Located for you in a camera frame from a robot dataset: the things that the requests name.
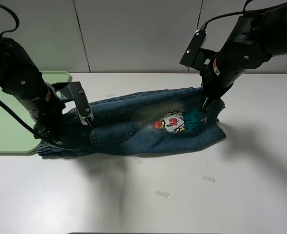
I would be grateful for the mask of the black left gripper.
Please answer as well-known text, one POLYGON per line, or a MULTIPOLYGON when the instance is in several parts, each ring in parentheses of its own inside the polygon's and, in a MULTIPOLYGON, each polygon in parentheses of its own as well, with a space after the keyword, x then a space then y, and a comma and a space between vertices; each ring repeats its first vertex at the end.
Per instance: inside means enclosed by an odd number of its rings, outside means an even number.
POLYGON ((30 115, 35 121, 36 138, 50 143, 61 143, 62 109, 65 107, 52 90, 32 99, 30 115))

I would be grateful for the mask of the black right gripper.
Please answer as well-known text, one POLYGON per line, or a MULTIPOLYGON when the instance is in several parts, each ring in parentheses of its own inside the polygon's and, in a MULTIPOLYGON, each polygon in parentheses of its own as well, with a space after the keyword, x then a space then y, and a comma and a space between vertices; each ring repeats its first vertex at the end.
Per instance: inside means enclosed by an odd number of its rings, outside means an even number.
POLYGON ((202 78, 202 97, 199 112, 205 114, 207 109, 220 97, 223 96, 233 85, 233 81, 225 80, 221 75, 214 58, 206 66, 205 70, 200 72, 202 78))

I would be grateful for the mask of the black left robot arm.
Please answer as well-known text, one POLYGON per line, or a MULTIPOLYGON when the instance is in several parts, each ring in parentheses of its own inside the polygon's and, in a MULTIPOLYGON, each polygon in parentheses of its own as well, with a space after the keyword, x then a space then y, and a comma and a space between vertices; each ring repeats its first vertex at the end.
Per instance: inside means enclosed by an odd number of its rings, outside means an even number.
POLYGON ((10 38, 0 39, 0 87, 14 96, 35 121, 35 137, 61 142, 65 105, 42 77, 27 52, 10 38))

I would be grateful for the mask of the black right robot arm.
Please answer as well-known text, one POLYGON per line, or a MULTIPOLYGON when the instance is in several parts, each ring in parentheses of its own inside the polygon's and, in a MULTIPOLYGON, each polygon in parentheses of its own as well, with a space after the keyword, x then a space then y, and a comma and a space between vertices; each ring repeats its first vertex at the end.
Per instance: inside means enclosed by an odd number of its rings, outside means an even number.
POLYGON ((205 113, 246 70, 256 69, 281 55, 287 55, 287 2, 243 11, 225 44, 200 74, 200 112, 205 113))

